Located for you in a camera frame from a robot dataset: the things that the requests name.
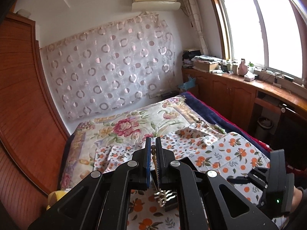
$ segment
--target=floral blanket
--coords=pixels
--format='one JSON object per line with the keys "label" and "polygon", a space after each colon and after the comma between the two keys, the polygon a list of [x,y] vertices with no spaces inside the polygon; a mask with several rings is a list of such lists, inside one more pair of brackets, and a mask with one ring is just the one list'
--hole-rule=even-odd
{"label": "floral blanket", "polygon": [[183,129],[198,118],[200,116],[185,103],[185,98],[177,96],[132,112],[80,123],[71,143],[61,189],[74,187],[93,170],[97,148],[107,150],[116,145],[128,150],[147,136],[156,137]]}
{"label": "floral blanket", "polygon": [[[172,150],[176,159],[189,157],[201,172],[216,170],[225,179],[245,175],[253,167],[269,167],[270,160],[241,135],[231,132],[223,134],[222,129],[204,122],[167,133],[161,137],[162,146]],[[132,152],[145,146],[111,146],[97,149],[95,169],[109,172],[132,158]],[[258,203],[262,191],[252,184],[234,185],[249,201]],[[174,209],[165,212],[155,201],[154,186],[147,191],[132,190],[127,229],[180,229],[179,212]],[[281,226],[284,218],[274,219]]]}

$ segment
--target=window pane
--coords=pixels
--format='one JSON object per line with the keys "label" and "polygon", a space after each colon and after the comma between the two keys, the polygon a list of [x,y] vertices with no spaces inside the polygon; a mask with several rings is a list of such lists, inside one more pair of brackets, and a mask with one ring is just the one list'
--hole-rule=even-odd
{"label": "window pane", "polygon": [[258,0],[267,31],[269,67],[302,78],[302,48],[289,0]]}
{"label": "window pane", "polygon": [[231,27],[234,57],[264,65],[259,17],[253,0],[224,0]]}

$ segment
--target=window frame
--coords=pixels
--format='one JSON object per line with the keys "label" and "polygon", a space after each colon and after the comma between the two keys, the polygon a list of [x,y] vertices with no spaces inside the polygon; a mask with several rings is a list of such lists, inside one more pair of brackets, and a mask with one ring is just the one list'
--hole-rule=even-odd
{"label": "window frame", "polygon": [[[294,82],[298,83],[299,85],[303,84],[303,79],[307,80],[307,25],[305,24],[304,19],[302,18],[300,12],[297,9],[297,6],[294,4],[292,0],[289,0],[291,7],[294,11],[295,19],[297,22],[299,34],[300,34],[300,42],[302,47],[302,78],[296,77],[289,73],[286,73],[282,70],[277,70],[269,67],[269,47],[268,47],[268,40],[267,40],[267,32],[264,24],[264,19],[261,13],[261,9],[257,0],[253,0],[257,14],[259,17],[261,32],[262,32],[262,39],[263,39],[263,49],[264,49],[264,65],[255,64],[255,66],[260,68],[265,68],[268,70],[272,70],[274,72],[279,72],[282,74],[286,74],[294,78]],[[226,7],[224,4],[224,0],[211,0],[218,30],[220,34],[220,41],[221,41],[221,49],[222,49],[222,59],[230,59],[234,61],[234,49],[232,44],[232,36],[231,36],[231,29],[228,20],[228,15],[226,12]]]}

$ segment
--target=navy blue blanket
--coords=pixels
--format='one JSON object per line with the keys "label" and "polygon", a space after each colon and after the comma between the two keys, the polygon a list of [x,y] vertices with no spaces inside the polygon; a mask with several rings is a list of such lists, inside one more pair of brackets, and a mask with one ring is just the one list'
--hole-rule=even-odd
{"label": "navy blue blanket", "polygon": [[236,132],[247,139],[252,145],[254,145],[257,149],[259,149],[267,158],[270,158],[270,153],[265,150],[259,143],[253,140],[250,135],[242,131],[239,127],[225,121],[222,119],[215,111],[206,106],[200,100],[195,98],[189,92],[181,93],[181,96],[185,96],[185,103],[191,107],[193,111],[199,114],[203,119],[205,119],[208,123],[217,124],[221,128],[223,128],[227,133]]}

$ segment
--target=patterned wall curtain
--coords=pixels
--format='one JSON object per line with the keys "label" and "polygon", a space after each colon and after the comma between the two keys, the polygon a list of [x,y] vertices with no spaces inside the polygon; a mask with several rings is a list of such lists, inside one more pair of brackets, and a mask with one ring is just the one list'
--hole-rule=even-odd
{"label": "patterned wall curtain", "polygon": [[197,32],[197,38],[200,43],[201,52],[202,54],[209,55],[209,50],[203,36],[203,23],[201,21],[201,14],[199,12],[197,1],[183,0],[183,2],[187,9],[192,25]]}
{"label": "patterned wall curtain", "polygon": [[68,118],[116,109],[173,85],[173,36],[158,15],[112,22],[41,49]]}

